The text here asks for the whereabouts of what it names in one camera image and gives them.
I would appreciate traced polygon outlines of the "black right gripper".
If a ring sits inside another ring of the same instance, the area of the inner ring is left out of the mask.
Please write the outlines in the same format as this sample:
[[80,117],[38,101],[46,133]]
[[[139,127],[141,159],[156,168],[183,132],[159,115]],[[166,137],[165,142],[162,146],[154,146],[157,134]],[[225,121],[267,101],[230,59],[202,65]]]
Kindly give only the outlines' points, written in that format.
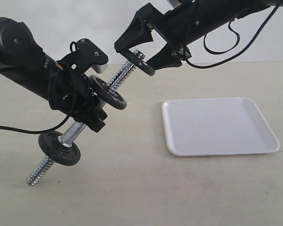
[[153,42],[152,31],[166,43],[146,63],[154,70],[181,67],[182,62],[191,58],[187,46],[205,35],[200,2],[183,2],[166,13],[147,3],[135,13],[127,29],[115,41],[115,51],[122,54],[132,47]]

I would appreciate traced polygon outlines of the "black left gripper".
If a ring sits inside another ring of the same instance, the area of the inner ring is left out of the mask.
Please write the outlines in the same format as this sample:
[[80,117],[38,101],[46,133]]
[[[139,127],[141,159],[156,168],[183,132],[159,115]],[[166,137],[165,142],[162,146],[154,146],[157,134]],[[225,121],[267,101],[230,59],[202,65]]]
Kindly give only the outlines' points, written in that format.
[[79,122],[87,122],[94,132],[106,124],[106,112],[101,109],[99,98],[91,88],[85,74],[79,75],[63,60],[57,62],[58,71],[50,76],[48,101],[52,110],[59,110]]

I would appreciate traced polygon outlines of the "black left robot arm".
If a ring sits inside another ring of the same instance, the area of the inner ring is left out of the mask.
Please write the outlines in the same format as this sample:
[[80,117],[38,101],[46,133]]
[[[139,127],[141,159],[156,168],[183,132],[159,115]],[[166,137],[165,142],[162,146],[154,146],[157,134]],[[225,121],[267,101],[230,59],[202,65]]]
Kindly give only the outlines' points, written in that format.
[[55,60],[37,44],[25,23],[0,17],[0,74],[45,99],[52,110],[99,132],[107,114],[86,71],[103,72],[108,56],[87,38],[73,41],[70,50]]

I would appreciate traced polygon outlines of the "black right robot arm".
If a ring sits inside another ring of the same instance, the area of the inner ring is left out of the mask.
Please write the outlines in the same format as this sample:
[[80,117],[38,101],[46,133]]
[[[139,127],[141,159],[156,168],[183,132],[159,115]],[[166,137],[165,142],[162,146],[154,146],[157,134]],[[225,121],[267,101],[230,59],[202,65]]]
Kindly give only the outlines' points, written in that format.
[[[114,44],[115,51],[146,74],[156,70],[180,67],[191,57],[187,46],[209,32],[235,19],[283,7],[283,0],[170,0],[172,9],[161,13],[151,3],[136,11],[131,23]],[[131,48],[152,42],[152,30],[165,41],[165,46],[144,62]]]

